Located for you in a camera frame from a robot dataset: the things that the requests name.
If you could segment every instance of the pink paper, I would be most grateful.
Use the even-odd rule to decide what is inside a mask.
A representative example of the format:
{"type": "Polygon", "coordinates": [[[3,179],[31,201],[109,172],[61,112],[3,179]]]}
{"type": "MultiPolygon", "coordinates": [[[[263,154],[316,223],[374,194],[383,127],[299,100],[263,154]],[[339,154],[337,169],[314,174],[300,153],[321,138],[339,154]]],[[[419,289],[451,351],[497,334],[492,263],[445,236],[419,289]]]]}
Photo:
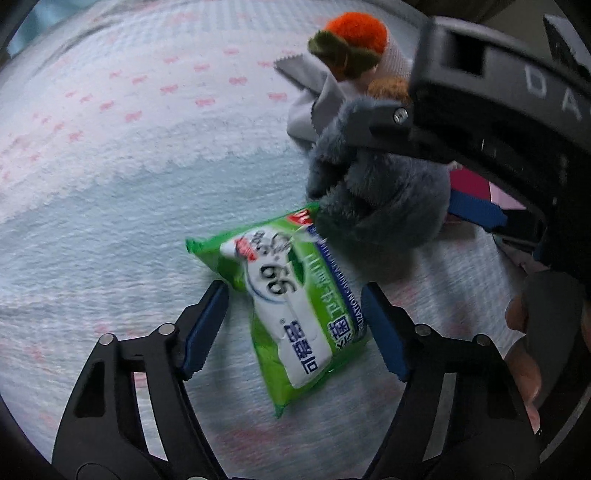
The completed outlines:
{"type": "Polygon", "coordinates": [[[504,209],[525,210],[525,207],[513,197],[503,192],[499,187],[491,183],[491,202],[504,209]]]}

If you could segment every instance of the green wet wipes package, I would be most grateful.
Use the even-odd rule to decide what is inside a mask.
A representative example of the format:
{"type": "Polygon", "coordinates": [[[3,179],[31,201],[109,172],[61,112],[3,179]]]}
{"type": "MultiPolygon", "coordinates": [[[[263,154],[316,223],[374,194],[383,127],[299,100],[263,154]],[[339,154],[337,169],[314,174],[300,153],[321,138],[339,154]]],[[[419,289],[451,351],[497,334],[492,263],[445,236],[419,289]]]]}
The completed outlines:
{"type": "Polygon", "coordinates": [[[252,341],[277,416],[366,343],[361,308],[316,231],[316,211],[187,239],[189,252],[253,298],[252,341]]]}

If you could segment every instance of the light blue fabric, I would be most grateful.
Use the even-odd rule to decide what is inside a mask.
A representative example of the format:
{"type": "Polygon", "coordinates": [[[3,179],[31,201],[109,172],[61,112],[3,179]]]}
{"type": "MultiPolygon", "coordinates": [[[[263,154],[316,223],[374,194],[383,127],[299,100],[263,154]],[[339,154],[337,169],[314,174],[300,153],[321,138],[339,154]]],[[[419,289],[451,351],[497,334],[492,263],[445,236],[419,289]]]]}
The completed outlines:
{"type": "Polygon", "coordinates": [[[93,5],[96,1],[39,0],[8,44],[9,55],[14,57],[45,30],[93,5]]]}

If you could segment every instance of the brown fur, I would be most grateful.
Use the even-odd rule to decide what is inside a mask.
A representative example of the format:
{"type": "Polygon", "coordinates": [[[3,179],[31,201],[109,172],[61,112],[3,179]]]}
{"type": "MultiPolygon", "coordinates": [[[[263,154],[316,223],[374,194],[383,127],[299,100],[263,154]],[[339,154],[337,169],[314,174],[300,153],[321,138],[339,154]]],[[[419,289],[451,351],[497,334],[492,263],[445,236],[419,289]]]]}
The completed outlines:
{"type": "Polygon", "coordinates": [[[408,95],[408,82],[402,77],[373,80],[369,84],[368,95],[377,100],[397,100],[405,105],[411,102],[408,95]]]}

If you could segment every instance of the bed sheet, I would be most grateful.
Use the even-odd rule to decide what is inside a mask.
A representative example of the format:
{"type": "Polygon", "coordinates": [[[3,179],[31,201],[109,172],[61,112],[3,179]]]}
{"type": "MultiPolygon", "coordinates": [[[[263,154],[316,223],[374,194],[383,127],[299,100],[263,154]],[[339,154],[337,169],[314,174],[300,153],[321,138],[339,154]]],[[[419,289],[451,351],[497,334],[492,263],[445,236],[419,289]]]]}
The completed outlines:
{"type": "MultiPolygon", "coordinates": [[[[425,19],[398,0],[103,0],[0,72],[0,391],[46,457],[98,336],[173,321],[215,278],[187,254],[186,236],[305,202],[306,151],[285,132],[298,89],[272,62],[348,10],[380,17],[413,56],[425,19]]],[[[356,294],[377,281],[415,321],[489,334],[502,352],[517,336],[503,315],[521,273],[479,229],[446,226],[407,254],[334,250],[356,294]]],[[[232,293],[205,368],[187,383],[226,473],[362,475],[404,385],[370,342],[277,420],[250,309],[232,293]]],[[[136,385],[148,445],[164,457],[145,377],[136,385]]]]}

